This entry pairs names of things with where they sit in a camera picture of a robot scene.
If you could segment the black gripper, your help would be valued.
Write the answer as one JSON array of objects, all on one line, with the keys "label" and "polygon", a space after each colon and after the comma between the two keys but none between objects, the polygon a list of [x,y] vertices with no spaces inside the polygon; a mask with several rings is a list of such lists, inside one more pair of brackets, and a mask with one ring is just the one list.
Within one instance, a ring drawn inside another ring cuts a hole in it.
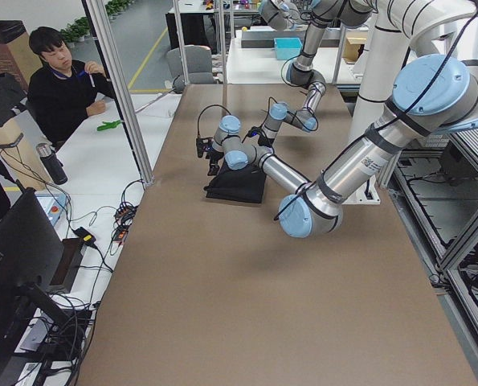
[{"label": "black gripper", "polygon": [[264,128],[260,126],[253,126],[248,131],[248,137],[253,138],[254,136],[258,137],[258,146],[273,148],[274,137],[272,136],[273,131],[269,128]]},{"label": "black gripper", "polygon": [[219,172],[220,165],[219,161],[223,159],[224,153],[222,151],[217,151],[213,147],[213,138],[206,137],[201,138],[197,137],[195,139],[197,156],[199,158],[205,158],[209,160],[209,170],[208,176],[216,176]]}]

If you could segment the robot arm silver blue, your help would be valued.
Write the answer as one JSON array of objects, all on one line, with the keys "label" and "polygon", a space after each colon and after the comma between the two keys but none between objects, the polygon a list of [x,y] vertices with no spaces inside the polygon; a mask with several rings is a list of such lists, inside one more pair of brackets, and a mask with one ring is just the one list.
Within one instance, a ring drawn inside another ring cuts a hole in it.
[{"label": "robot arm silver blue", "polygon": [[[408,143],[478,129],[478,1],[314,1],[306,10],[290,1],[264,1],[259,12],[276,30],[306,25],[285,76],[289,85],[306,90],[306,100],[296,111],[273,104],[253,129],[255,144],[240,137],[240,120],[230,114],[213,136],[197,137],[198,156],[210,166],[210,197],[228,199],[223,178],[255,168],[288,191],[276,215],[288,235],[331,232],[341,224],[343,203]],[[377,92],[360,100],[354,115],[371,123],[363,133],[352,131],[347,147],[315,180],[307,179],[276,155],[274,141],[283,123],[305,132],[318,126],[325,78],[313,59],[329,24],[359,27],[370,16],[376,22],[361,88]]]},{"label": "robot arm silver blue", "polygon": [[287,111],[284,121],[305,132],[317,129],[315,112],[325,94],[325,78],[313,68],[313,59],[328,25],[335,19],[347,27],[359,27],[369,17],[372,8],[357,1],[313,1],[307,10],[299,10],[290,1],[263,1],[259,13],[267,24],[284,31],[299,24],[307,24],[304,42],[297,57],[287,68],[286,82],[292,87],[307,90],[301,109]]}]

